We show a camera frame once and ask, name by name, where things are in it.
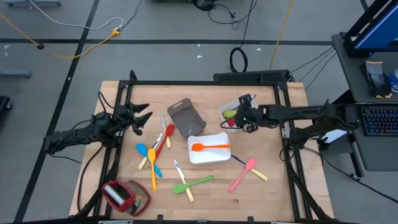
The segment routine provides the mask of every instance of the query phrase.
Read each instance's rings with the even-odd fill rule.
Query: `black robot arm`
[[[128,129],[130,126],[137,135],[141,135],[142,131],[140,128],[144,126],[152,112],[141,117],[135,117],[134,113],[140,113],[148,106],[149,104],[147,103],[143,105],[135,105],[133,103],[116,105],[118,108],[115,118],[113,114],[103,111],[93,115],[89,120],[78,123],[90,122],[84,128],[76,128],[77,124],[68,131],[55,131],[44,138],[45,151],[47,154],[54,154],[68,146],[93,142],[101,142],[104,147],[113,147],[118,133]]]
[[[346,105],[333,105],[326,102],[321,106],[289,108],[282,105],[259,105],[251,107],[249,94],[239,97],[241,103],[234,116],[236,126],[251,133],[258,127],[276,128],[287,121],[312,119],[315,124],[306,128],[285,128],[282,136],[290,139],[295,149],[303,149],[309,138],[325,134],[335,129],[351,131],[358,127],[358,121],[346,113]]]

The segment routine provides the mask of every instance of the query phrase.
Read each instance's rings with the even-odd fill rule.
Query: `pink spoon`
[[[244,167],[244,171],[241,173],[241,175],[235,180],[234,184],[229,188],[229,192],[232,193],[236,186],[238,186],[238,184],[240,183],[240,181],[242,180],[243,176],[246,174],[247,171],[254,169],[255,166],[257,164],[257,160],[256,159],[249,159],[246,162],[246,166]]]

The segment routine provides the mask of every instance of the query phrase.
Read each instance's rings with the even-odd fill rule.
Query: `blue spoon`
[[[136,149],[138,150],[138,152],[139,152],[141,155],[143,155],[143,156],[145,156],[146,158],[148,158],[148,155],[147,155],[148,149],[145,147],[145,145],[144,145],[143,143],[137,144],[137,145],[136,145]],[[163,177],[162,172],[160,171],[159,168],[157,168],[156,165],[154,166],[154,169],[155,169],[156,174],[157,174],[159,177]]]

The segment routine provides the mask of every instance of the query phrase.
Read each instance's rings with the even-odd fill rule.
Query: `white cable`
[[[114,18],[108,20],[107,22],[105,22],[104,25],[102,25],[102,26],[100,26],[100,27],[96,27],[96,28],[87,27],[87,26],[78,25],[78,24],[66,24],[66,23],[63,23],[63,22],[58,22],[58,21],[56,21],[55,19],[51,18],[49,15],[47,15],[45,12],[43,12],[43,10],[41,10],[39,7],[37,7],[36,4],[34,4],[32,0],[29,0],[29,1],[30,1],[30,3],[32,3],[32,5],[33,5],[37,10],[39,10],[43,15],[45,15],[45,16],[46,16],[47,18],[49,18],[51,21],[55,22],[56,24],[60,24],[60,25],[64,25],[64,26],[82,27],[82,28],[86,28],[86,29],[98,30],[98,29],[101,29],[102,27],[106,26],[106,25],[107,25],[108,23],[110,23],[111,21],[113,21],[113,20],[115,20],[115,19],[120,19],[120,20],[122,21],[122,23],[121,23],[118,27],[115,28],[115,29],[118,30],[118,29],[121,29],[121,28],[123,27],[123,24],[124,24],[124,20],[123,20],[122,18],[120,18],[120,17],[114,17]]]

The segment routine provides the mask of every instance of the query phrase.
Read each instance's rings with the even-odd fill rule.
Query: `wooden table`
[[[118,82],[103,82],[101,91],[111,105],[117,93]],[[288,83],[290,103],[292,106],[307,106],[302,83]],[[135,219],[155,220],[158,214],[163,214],[165,220],[229,220],[244,221],[248,216],[253,216],[256,221],[294,221],[287,172],[284,162],[279,159],[282,149],[280,129],[260,128],[248,134],[242,131],[228,133],[220,128],[220,106],[238,99],[246,93],[256,94],[258,104],[274,104],[275,97],[270,86],[199,86],[199,85],[134,85],[132,102],[135,104],[149,103],[150,106],[141,114],[152,111],[154,114],[144,126],[142,136],[136,136],[131,129],[125,132],[118,171],[121,181],[135,180],[143,185],[152,197],[148,209]],[[189,161],[187,141],[176,129],[171,137],[172,147],[163,148],[156,164],[164,177],[157,178],[157,192],[152,191],[150,163],[147,162],[143,170],[137,167],[142,156],[136,151],[135,145],[143,142],[147,147],[153,145],[162,131],[160,114],[166,116],[166,123],[172,123],[167,108],[183,98],[190,98],[200,116],[207,122],[204,133],[201,135],[217,134],[222,131],[228,133],[231,151],[234,155],[246,161],[250,157],[258,160],[256,169],[268,176],[267,182],[261,180],[253,173],[245,175],[236,190],[228,192],[231,184],[243,171],[243,167],[234,159],[226,162],[208,165],[193,165]],[[95,112],[102,111],[99,103]],[[311,121],[296,121],[296,127],[311,125]],[[306,144],[311,149],[317,149],[315,141],[309,140]],[[81,170],[88,159],[100,147],[99,143],[86,147]],[[84,205],[98,187],[101,166],[103,163],[103,149],[88,166],[81,193],[81,205]],[[315,153],[301,151],[303,169],[307,189],[317,203],[333,217],[328,189],[321,159]],[[208,175],[215,175],[216,179],[191,188],[195,201],[190,203],[187,195],[174,195],[172,187],[182,181],[174,166],[174,159],[180,163],[185,179],[192,182]],[[76,214],[76,185],[75,196],[70,209],[70,214]],[[305,217],[302,205],[302,196],[297,190],[301,217]],[[103,200],[101,214],[104,214],[105,201]],[[112,211],[111,218],[131,219],[125,213]]]

